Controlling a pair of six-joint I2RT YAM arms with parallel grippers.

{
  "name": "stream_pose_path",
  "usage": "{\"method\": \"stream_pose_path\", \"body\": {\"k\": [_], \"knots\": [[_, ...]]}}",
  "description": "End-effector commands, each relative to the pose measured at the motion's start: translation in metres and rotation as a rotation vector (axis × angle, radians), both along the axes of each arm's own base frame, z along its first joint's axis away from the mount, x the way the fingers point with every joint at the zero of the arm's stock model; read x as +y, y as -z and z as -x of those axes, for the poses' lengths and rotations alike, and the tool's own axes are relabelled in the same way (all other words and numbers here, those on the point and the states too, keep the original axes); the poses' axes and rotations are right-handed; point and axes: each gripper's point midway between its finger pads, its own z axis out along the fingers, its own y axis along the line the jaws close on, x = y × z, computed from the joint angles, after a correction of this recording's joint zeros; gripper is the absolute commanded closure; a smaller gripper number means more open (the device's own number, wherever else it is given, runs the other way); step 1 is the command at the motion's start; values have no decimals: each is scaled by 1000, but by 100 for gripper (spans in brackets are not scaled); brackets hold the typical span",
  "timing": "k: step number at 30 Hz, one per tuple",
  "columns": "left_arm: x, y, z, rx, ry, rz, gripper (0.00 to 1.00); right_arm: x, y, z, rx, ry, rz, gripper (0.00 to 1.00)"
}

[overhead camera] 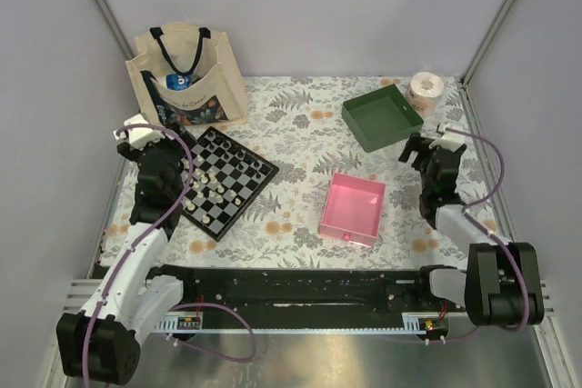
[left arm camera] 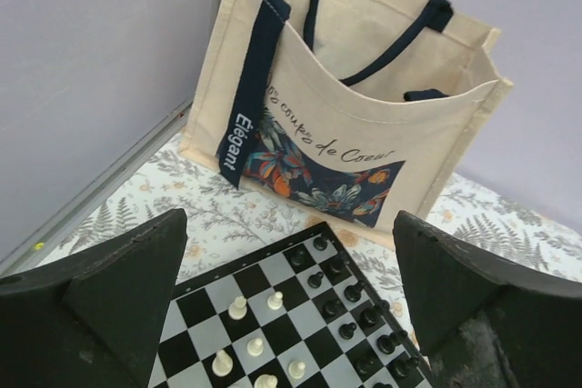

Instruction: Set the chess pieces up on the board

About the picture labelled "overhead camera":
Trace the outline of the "black white chess board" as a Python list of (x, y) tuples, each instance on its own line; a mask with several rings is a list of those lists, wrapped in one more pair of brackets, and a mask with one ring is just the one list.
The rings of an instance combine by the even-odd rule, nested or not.
[(193, 181), (183, 216), (212, 239), (221, 240), (275, 178), (279, 168), (233, 138), (207, 128), (191, 149)]

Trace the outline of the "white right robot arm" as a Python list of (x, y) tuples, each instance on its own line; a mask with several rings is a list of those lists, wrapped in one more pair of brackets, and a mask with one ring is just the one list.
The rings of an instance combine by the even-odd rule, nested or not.
[(465, 309), (475, 326), (521, 330), (543, 321), (545, 307), (532, 244), (514, 243), (470, 214), (457, 192), (467, 133), (445, 129), (431, 139), (412, 133), (399, 159), (421, 179), (419, 212), (426, 222), (467, 254), (466, 269), (430, 265), (420, 269), (416, 305), (435, 311), (445, 301)]

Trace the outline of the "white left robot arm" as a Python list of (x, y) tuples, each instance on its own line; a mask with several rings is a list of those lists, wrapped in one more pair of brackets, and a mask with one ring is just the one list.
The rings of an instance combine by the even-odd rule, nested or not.
[(127, 384), (141, 346), (166, 312), (193, 307), (196, 287), (174, 276), (146, 282), (169, 243), (193, 179), (192, 145), (171, 129), (131, 123), (115, 131), (117, 151), (137, 163), (135, 204), (124, 245), (101, 283), (77, 313), (63, 313), (56, 337), (65, 375)]

